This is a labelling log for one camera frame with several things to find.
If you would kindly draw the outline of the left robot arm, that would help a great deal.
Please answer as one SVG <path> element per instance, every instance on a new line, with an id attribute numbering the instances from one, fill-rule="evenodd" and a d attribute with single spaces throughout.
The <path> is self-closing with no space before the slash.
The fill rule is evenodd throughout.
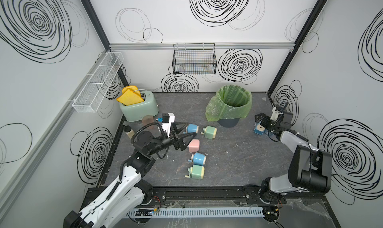
<path id="1" fill-rule="evenodd" d="M 63 221 L 65 228 L 112 228 L 138 205 L 147 204 L 153 196 L 153 187 L 143 180 L 156 162 L 154 154 L 173 146 L 186 150 L 196 132 L 184 133 L 185 122 L 170 124 L 166 133 L 162 125 L 152 122 L 142 126 L 131 138 L 134 152 L 120 165 L 116 179 L 80 212 L 71 211 Z"/>

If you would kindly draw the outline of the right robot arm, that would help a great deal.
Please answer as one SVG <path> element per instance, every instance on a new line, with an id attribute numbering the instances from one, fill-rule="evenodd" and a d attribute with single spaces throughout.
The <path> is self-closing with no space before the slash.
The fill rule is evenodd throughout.
<path id="1" fill-rule="evenodd" d="M 268 137 L 273 134 L 273 142 L 281 142 L 293 153 L 287 174 L 269 177 L 262 181 L 259 197 L 270 203 L 272 196 L 284 196 L 296 192 L 326 194 L 331 188 L 332 156 L 319 150 L 299 132 L 291 129 L 292 114 L 274 110 L 272 116 L 259 113 L 254 116 L 254 133 Z"/>

